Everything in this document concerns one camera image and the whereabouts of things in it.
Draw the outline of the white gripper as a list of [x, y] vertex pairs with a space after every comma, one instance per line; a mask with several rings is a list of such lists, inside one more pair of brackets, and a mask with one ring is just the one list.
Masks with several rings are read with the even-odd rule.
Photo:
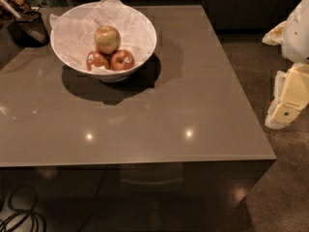
[[265, 125], [274, 130], [289, 126], [309, 104], [309, 0], [301, 0], [282, 21], [262, 38], [268, 45], [280, 45], [284, 58], [294, 62], [286, 72], [278, 71], [274, 80], [274, 100]]

